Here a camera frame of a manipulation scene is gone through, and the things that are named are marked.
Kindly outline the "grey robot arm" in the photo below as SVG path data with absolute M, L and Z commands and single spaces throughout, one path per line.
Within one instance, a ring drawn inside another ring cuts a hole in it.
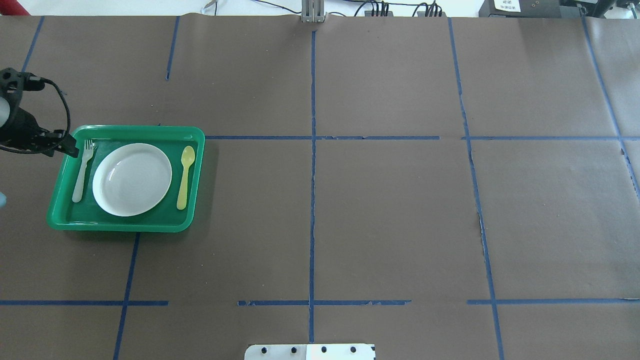
M 30 112 L 1 98 L 1 150 L 21 155 L 46 155 L 55 152 L 77 158 L 76 139 L 68 129 L 47 130 L 39 126 Z

